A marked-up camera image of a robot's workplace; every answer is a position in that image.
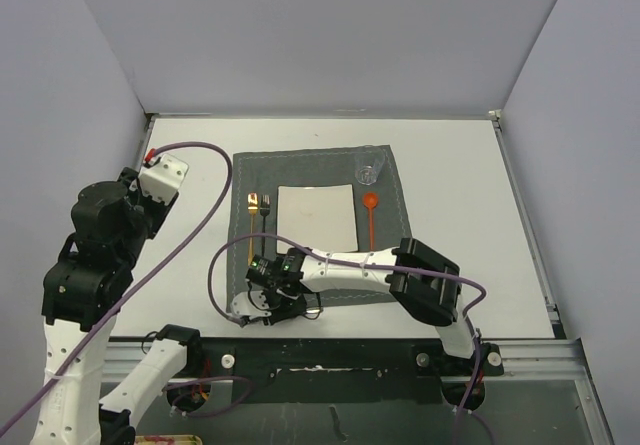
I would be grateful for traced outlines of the dark grey cloth placemat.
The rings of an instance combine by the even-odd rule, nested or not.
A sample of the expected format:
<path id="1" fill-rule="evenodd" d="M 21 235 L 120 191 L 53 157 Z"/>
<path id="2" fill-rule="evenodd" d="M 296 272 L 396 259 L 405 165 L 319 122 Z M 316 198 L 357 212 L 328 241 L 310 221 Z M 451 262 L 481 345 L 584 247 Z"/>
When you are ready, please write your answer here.
<path id="1" fill-rule="evenodd" d="M 277 234 L 277 195 L 280 186 L 352 185 L 359 246 L 357 251 L 370 250 L 367 209 L 362 203 L 363 195 L 369 190 L 379 198 L 374 212 L 375 250 L 398 245 L 401 239 L 410 237 L 412 231 L 393 151 L 388 145 L 379 147 L 384 150 L 386 160 L 377 182 L 369 188 L 359 184 L 354 176 L 358 147 L 235 154 L 229 237 L 235 238 L 249 232 L 247 196 L 251 192 L 258 194 L 259 204 L 263 194 L 270 196 L 271 212 L 267 218 L 266 232 Z M 259 212 L 254 230 L 261 231 Z"/>

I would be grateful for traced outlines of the dark handled silver fork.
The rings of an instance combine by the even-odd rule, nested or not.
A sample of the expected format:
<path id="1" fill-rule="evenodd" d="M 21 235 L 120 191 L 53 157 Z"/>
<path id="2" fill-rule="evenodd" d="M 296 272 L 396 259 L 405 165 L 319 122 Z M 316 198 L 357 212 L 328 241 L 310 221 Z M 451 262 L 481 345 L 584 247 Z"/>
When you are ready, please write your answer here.
<path id="1" fill-rule="evenodd" d="M 261 255 L 266 255 L 266 230 L 267 230 L 267 218 L 269 217 L 271 212 L 271 200 L 268 194 L 263 194 L 260 198 L 259 204 L 259 213 L 261 216 L 261 233 L 263 236 L 261 237 Z"/>

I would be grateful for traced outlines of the gold fork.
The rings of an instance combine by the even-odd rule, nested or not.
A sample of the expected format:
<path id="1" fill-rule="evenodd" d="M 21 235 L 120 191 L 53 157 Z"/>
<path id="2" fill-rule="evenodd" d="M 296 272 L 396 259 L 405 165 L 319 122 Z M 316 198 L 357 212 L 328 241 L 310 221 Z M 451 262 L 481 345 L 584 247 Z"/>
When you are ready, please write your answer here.
<path id="1" fill-rule="evenodd" d="M 259 197 L 256 192 L 251 192 L 247 196 L 247 210 L 249 214 L 249 241 L 248 241 L 248 264 L 251 264 L 254 257 L 254 228 L 255 219 L 259 212 Z"/>

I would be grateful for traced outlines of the white square plate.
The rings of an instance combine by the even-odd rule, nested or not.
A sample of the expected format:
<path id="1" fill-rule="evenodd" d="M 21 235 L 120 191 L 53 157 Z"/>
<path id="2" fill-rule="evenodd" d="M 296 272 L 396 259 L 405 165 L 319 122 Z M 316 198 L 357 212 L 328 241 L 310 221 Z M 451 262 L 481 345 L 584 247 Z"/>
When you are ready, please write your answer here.
<path id="1" fill-rule="evenodd" d="M 359 246 L 353 186 L 280 186 L 276 233 L 310 248 L 356 252 Z"/>

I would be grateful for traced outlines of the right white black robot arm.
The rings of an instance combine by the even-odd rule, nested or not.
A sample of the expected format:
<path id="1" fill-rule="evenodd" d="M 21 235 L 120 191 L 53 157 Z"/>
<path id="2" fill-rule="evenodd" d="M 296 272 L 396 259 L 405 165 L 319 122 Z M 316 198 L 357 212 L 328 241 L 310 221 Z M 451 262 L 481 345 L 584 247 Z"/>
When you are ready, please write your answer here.
<path id="1" fill-rule="evenodd" d="M 459 267 L 424 243 L 404 238 L 392 248 L 368 252 L 329 252 L 293 245 L 274 260 L 254 256 L 247 284 L 266 299 L 269 318 L 303 313 L 305 295 L 334 291 L 383 294 L 393 298 L 416 321 L 433 326 L 448 367 L 469 373 L 481 351 L 466 323 Z"/>

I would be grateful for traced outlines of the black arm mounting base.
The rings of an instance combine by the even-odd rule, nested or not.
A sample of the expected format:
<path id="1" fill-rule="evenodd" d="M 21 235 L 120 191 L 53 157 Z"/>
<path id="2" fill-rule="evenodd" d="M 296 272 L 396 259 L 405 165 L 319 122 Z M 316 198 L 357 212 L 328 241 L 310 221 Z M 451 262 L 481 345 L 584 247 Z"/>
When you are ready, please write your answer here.
<path id="1" fill-rule="evenodd" d="M 436 339 L 206 338 L 202 358 L 190 373 L 200 384 L 166 392 L 170 405 L 200 410 L 224 392 L 243 404 L 455 404 L 471 386 L 478 407 L 485 380 L 504 373 L 497 345 L 464 359 Z"/>

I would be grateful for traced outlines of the orange plastic spoon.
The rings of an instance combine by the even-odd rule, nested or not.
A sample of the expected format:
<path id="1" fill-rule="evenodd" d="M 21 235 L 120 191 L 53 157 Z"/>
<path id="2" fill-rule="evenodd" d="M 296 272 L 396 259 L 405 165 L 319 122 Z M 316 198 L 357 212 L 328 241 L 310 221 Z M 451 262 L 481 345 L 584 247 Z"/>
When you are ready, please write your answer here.
<path id="1" fill-rule="evenodd" d="M 368 215 L 368 231 L 369 231 L 369 248 L 371 251 L 375 249 L 375 219 L 374 212 L 379 203 L 378 195 L 375 192 L 367 192 L 362 197 L 362 203 L 367 209 Z"/>

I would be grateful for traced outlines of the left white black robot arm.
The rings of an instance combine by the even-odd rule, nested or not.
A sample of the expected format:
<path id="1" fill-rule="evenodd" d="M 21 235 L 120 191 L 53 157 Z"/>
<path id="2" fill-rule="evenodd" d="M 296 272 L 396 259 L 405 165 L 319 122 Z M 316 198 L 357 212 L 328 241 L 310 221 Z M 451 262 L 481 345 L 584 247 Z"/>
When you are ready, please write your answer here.
<path id="1" fill-rule="evenodd" d="M 199 331 L 164 326 L 147 356 L 107 397 L 100 388 L 110 309 L 133 281 L 145 242 L 175 204 L 188 167 L 171 159 L 125 168 L 115 181 L 82 189 L 71 209 L 73 233 L 44 278 L 45 383 L 35 444 L 131 444 L 141 417 L 176 376 L 204 364 Z"/>

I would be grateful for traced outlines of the clear plastic cup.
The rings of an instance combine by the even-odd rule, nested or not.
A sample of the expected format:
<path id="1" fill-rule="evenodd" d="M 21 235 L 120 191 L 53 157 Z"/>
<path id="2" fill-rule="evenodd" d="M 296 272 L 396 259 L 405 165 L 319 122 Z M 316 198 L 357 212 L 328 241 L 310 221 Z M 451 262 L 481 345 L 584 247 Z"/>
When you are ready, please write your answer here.
<path id="1" fill-rule="evenodd" d="M 355 152 L 355 179 L 365 186 L 377 182 L 385 164 L 386 156 L 381 147 L 366 145 Z"/>

